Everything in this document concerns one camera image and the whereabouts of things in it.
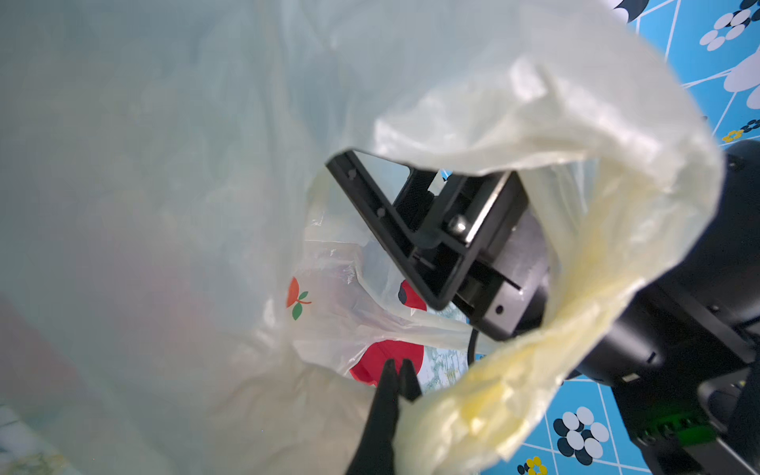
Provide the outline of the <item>yellowish plastic bag orange print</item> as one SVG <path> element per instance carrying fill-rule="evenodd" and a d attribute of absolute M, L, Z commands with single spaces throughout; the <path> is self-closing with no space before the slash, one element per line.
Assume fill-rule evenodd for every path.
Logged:
<path fill-rule="evenodd" d="M 308 191 L 362 150 L 516 169 L 548 320 L 405 404 L 401 474 L 512 455 L 716 213 L 722 152 L 599 1 L 5 1 L 1 400 L 83 474 L 342 474 L 372 390 L 287 327 Z"/>

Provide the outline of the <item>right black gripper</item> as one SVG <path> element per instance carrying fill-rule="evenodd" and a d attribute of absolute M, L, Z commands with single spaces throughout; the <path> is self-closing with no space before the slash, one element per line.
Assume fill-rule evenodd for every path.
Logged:
<path fill-rule="evenodd" d="M 518 174 L 453 175 L 433 194 L 435 172 L 412 170 L 394 206 L 354 152 L 327 168 L 430 308 L 453 304 L 496 342 L 540 324 L 547 247 Z"/>

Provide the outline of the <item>red flower-shaped plate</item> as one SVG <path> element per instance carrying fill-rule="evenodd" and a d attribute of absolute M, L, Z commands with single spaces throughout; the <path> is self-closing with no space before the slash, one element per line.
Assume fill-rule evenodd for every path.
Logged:
<path fill-rule="evenodd" d="M 428 306 L 411 285 L 404 280 L 398 292 L 399 301 L 410 309 L 427 312 Z M 392 360 L 400 370 L 405 360 L 410 360 L 416 373 L 424 362 L 425 350 L 419 344 L 384 340 L 372 344 L 360 361 L 350 370 L 351 377 L 369 386 L 376 386 L 382 376 L 385 363 Z"/>

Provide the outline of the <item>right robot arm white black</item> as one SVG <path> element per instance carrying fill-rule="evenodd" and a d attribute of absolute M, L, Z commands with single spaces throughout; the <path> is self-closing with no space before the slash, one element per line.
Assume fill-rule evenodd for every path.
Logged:
<path fill-rule="evenodd" d="M 726 150 L 720 208 L 682 263 L 639 291 L 576 374 L 609 386 L 655 474 L 759 470 L 759 144 Z M 414 295 L 506 342 L 546 320 L 548 248 L 514 172 L 411 169 L 389 200 L 354 152 L 328 164 Z"/>

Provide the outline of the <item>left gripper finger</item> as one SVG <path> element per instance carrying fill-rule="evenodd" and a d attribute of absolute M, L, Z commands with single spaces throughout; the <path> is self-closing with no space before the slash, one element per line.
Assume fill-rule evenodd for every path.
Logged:
<path fill-rule="evenodd" d="M 395 473 L 393 439 L 400 415 L 400 403 L 416 401 L 421 395 L 422 389 L 413 362 L 404 359 L 401 367 L 397 368 L 395 360 L 387 360 L 361 440 L 346 474 Z"/>

